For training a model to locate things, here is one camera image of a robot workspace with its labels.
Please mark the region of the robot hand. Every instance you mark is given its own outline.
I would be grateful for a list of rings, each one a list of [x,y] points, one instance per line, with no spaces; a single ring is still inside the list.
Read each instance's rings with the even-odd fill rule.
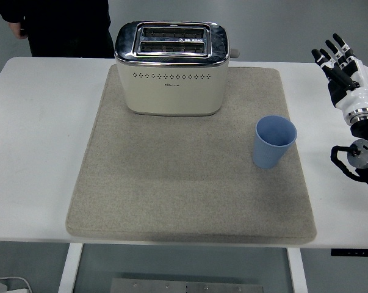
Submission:
[[[363,62],[352,48],[336,33],[324,49],[311,51],[315,63],[328,79],[328,91],[333,106],[345,115],[354,110],[368,108],[368,77]]]

